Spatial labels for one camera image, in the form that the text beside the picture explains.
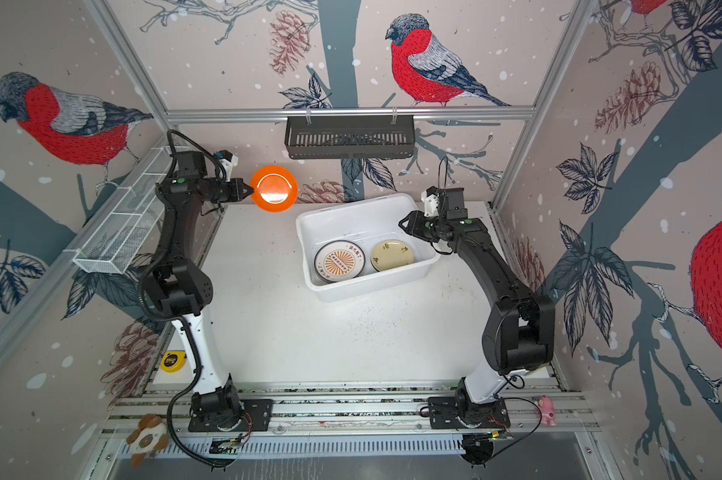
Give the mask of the orange plate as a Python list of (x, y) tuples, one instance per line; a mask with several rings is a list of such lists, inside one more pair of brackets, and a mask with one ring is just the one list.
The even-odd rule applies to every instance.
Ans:
[(278, 165), (259, 169), (251, 179), (255, 205), (269, 213), (290, 209), (299, 196), (299, 186), (294, 175)]

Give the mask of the cream yellow plate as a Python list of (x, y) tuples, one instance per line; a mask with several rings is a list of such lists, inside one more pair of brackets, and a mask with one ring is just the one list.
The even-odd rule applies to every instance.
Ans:
[(370, 263), (378, 272), (408, 266), (414, 262), (414, 250), (405, 242), (396, 239), (378, 243), (370, 254)]

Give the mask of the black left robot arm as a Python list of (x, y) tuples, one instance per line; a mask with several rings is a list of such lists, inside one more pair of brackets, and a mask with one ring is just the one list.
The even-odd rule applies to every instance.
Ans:
[(191, 411), (230, 410), (238, 415), (243, 407), (231, 377), (221, 370), (219, 352), (212, 345), (211, 321), (203, 314), (214, 288), (193, 260), (192, 249), (204, 204), (239, 202), (253, 189), (231, 176), (237, 157), (227, 150), (213, 154), (179, 151), (171, 159), (167, 175), (154, 190), (164, 207), (164, 220), (157, 250), (138, 280), (138, 300), (146, 316), (171, 322), (181, 337), (193, 374)]

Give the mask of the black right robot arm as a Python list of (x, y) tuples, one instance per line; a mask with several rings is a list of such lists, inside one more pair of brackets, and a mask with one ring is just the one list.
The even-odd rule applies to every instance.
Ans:
[(484, 361), (464, 377), (455, 394), (457, 415), (469, 426), (485, 418), (499, 402), (513, 374), (550, 363), (555, 343), (555, 307), (514, 273), (494, 245), (486, 225), (471, 218), (461, 188), (429, 187), (423, 210), (399, 221), (408, 235), (431, 246), (445, 243), (477, 279), (490, 312), (481, 337)]

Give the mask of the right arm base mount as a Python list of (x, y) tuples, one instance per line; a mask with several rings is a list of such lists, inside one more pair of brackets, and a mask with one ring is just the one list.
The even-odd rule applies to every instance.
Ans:
[(427, 399), (427, 418), (434, 430), (500, 429), (510, 428), (506, 404), (501, 399), (489, 403), (471, 402), (460, 392), (453, 396)]

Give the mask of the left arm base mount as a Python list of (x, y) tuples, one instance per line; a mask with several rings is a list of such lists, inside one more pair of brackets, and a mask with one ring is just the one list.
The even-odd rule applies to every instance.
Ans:
[(265, 432), (268, 430), (273, 401), (264, 398), (244, 399), (240, 401), (239, 412), (234, 413), (230, 408), (212, 412), (191, 415), (188, 430), (193, 433), (226, 432)]

